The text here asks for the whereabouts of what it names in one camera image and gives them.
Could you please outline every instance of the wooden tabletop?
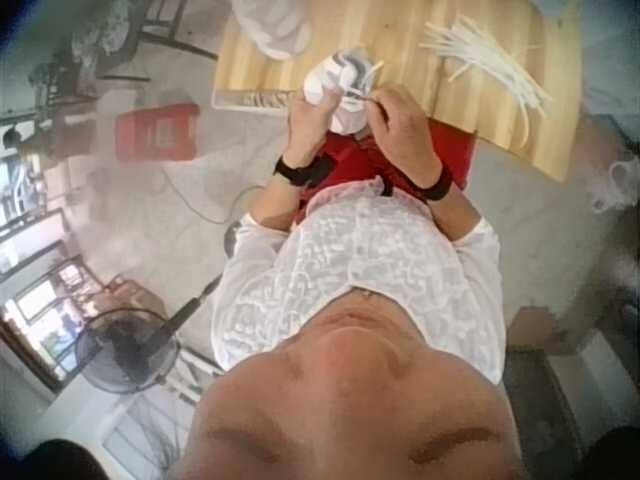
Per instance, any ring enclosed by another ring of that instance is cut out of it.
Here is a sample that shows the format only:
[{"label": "wooden tabletop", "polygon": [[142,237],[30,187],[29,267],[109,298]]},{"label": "wooden tabletop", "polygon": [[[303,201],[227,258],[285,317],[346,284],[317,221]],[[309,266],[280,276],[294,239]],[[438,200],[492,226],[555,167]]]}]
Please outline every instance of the wooden tabletop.
[{"label": "wooden tabletop", "polygon": [[[286,62],[264,56],[235,18],[225,32],[216,69],[215,91],[292,91],[306,75],[340,49],[362,47],[373,63],[384,61],[379,82],[402,83],[441,122],[476,133],[540,169],[566,177],[582,96],[582,46],[577,0],[560,18],[545,18],[527,0],[308,0],[313,38],[307,50]],[[453,82],[458,60],[427,49],[425,22],[450,27],[465,15],[486,29],[551,95],[547,118],[530,111],[524,136],[517,101],[492,77],[471,68]],[[539,48],[526,50],[536,45]]]}]

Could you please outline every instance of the hand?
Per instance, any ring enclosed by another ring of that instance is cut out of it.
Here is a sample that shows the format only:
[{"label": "hand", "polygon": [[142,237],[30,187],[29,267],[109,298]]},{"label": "hand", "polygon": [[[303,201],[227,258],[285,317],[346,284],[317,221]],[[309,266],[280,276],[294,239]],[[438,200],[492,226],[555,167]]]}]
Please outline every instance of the hand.
[{"label": "hand", "polygon": [[427,116],[404,87],[374,91],[367,116],[378,147],[396,168],[420,188],[438,182],[442,162],[433,149]]},{"label": "hand", "polygon": [[289,99],[289,146],[283,155],[290,168],[305,168],[311,165],[324,145],[331,118],[344,92],[341,89],[325,90],[322,101],[312,105],[296,92]]}]

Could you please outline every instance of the red skirt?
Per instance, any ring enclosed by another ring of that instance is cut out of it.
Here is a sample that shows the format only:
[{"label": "red skirt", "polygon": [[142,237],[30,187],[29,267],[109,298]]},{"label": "red skirt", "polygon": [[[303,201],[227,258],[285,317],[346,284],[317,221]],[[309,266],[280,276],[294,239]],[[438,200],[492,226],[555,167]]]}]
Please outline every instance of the red skirt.
[{"label": "red skirt", "polygon": [[[471,168],[475,136],[430,120],[434,150],[451,171],[454,183],[464,190]],[[320,155],[330,158],[334,169],[316,188],[307,189],[301,196],[296,217],[299,224],[305,219],[306,206],[319,192],[343,183],[382,177],[385,184],[418,197],[411,183],[386,159],[372,136],[360,141],[330,133]]]}]

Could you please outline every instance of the bundle of white strips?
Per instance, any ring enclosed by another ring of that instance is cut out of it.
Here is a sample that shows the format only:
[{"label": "bundle of white strips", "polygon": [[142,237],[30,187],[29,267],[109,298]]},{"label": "bundle of white strips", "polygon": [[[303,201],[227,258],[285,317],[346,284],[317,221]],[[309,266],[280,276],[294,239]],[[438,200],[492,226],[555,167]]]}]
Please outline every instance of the bundle of white strips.
[{"label": "bundle of white strips", "polygon": [[426,25],[425,34],[430,38],[428,42],[420,43],[420,47],[429,48],[439,56],[453,57],[463,62],[462,67],[449,77],[449,82],[453,82],[469,67],[474,66],[496,78],[517,99],[524,116],[524,137],[520,144],[520,147],[523,147],[529,139],[531,128],[527,107],[537,110],[543,118],[546,118],[542,102],[552,98],[522,68],[515,57],[519,53],[539,47],[527,47],[521,52],[509,55],[490,34],[464,16],[456,19],[450,29],[432,23]]}]

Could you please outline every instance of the fan guard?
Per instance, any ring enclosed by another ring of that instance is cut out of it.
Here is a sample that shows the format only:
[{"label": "fan guard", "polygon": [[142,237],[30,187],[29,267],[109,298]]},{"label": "fan guard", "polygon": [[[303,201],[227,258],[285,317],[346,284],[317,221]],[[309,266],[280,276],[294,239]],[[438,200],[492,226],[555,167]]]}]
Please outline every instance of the fan guard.
[{"label": "fan guard", "polygon": [[148,340],[164,324],[150,310],[121,308],[98,315],[75,344],[82,374],[96,388],[114,394],[140,392],[160,382],[173,368],[180,349],[171,337],[157,351],[145,352]]}]

